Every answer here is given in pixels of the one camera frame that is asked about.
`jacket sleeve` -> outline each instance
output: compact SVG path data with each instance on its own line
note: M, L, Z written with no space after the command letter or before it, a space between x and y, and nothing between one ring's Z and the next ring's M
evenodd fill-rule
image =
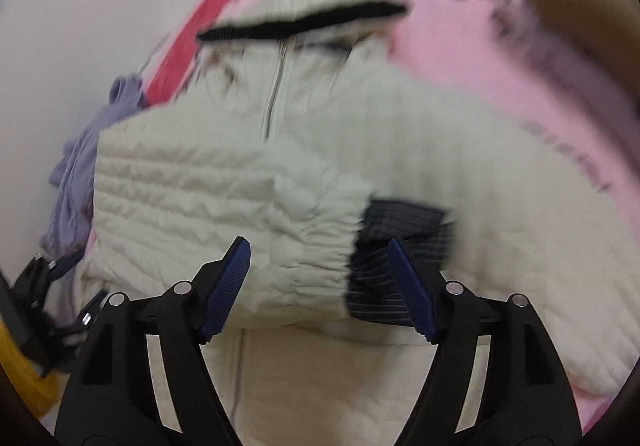
M230 325L346 317L348 262L371 195L356 175L286 139L260 141L220 110L158 108L100 136L84 279L159 295L242 235L252 265Z

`wall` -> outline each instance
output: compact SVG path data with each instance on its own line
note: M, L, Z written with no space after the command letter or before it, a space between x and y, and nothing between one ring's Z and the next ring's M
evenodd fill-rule
M0 267L38 251L62 145L197 0L0 0Z

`zipper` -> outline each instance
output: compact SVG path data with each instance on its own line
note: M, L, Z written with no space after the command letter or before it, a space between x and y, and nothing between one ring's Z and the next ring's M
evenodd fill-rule
M244 341L246 329L240 330L240 341L238 344L238 353L236 354L236 375L234 376L234 405L231 407L231 426L236 427L236 415L238 414L238 406L240 405L240 392L242 392L242 366L244 363Z
M271 88L271 94L269 96L269 102L267 103L267 110L264 115L264 140L269 139L271 135L271 118L273 117L273 108L276 104L276 97L278 96L278 90L280 89L280 83L282 82L282 75L284 73L284 58L287 55L287 48L289 44L287 42L280 43L280 55L278 57L278 69L276 76L273 80L273 87Z

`blue rubber tip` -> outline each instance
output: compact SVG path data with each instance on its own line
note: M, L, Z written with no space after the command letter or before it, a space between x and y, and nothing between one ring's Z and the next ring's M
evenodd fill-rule
M433 300L422 285L422 281L407 256L402 244L391 239L387 248L389 269L396 277L398 290L404 300L415 330L432 342L438 335L436 308Z
M243 239L229 258L216 286L207 298L205 320L200 326L200 336L204 341L209 342L225 326L226 319L242 287L242 282L249 271L250 263L251 246L248 241Z

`pink blanket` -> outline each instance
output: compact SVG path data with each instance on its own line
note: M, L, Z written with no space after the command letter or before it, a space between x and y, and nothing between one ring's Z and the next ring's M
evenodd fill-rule
M232 17L257 0L202 0L161 52L145 83L151 104L173 99L193 67L195 33ZM640 182L616 146L584 111L580 101L514 60L495 41L490 22L497 4L521 0L409 0L411 16L396 28L392 57L435 83L473 91L513 115L549 145L584 168L594 187L616 198L640 238ZM610 400L575 391L584 430Z

